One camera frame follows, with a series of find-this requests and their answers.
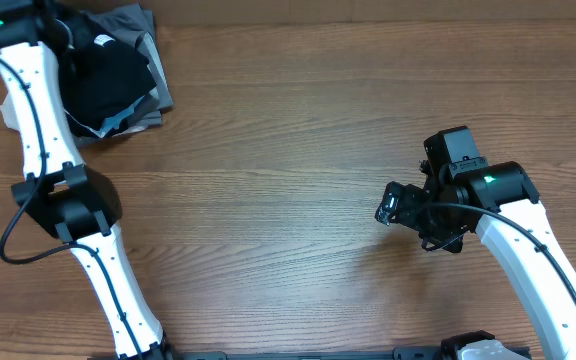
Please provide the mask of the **black t-shirt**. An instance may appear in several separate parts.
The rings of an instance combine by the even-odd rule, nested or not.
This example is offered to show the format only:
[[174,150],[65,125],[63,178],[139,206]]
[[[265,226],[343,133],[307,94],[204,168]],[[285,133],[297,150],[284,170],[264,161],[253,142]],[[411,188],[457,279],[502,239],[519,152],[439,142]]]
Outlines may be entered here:
[[99,129],[104,118],[147,95],[156,83],[147,58],[112,37],[85,15],[64,20],[72,46],[58,57],[59,86],[66,113]]

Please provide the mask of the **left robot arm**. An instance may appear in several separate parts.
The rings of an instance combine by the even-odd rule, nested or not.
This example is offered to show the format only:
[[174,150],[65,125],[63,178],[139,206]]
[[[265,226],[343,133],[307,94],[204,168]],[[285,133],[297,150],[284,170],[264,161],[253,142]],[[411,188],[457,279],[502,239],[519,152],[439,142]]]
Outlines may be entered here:
[[79,148],[162,122],[172,106],[153,14],[137,4],[100,15],[55,1],[0,1],[1,112],[20,135],[23,180],[11,188],[87,274],[119,359],[173,359],[127,258],[111,180]]

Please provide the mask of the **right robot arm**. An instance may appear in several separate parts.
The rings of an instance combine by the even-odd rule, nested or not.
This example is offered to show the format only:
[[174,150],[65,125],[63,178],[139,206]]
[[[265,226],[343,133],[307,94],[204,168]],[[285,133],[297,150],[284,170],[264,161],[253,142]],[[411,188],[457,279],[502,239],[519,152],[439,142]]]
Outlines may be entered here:
[[418,233],[427,252],[458,253],[477,235],[504,270],[548,359],[576,359],[576,271],[560,247],[540,194],[516,162],[491,165],[470,129],[424,142],[422,187],[390,182],[378,222]]

